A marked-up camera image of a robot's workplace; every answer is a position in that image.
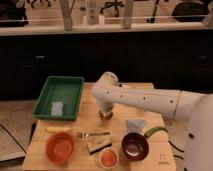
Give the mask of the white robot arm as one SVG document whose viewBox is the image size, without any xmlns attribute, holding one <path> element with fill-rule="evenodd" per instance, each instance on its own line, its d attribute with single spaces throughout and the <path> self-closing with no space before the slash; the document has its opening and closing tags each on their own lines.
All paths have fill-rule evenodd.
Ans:
<svg viewBox="0 0 213 171">
<path fill-rule="evenodd" d="M 213 171 L 213 93 L 120 87 L 113 72 L 93 84 L 99 111 L 109 115 L 115 103 L 188 122 L 184 171 Z"/>
</svg>

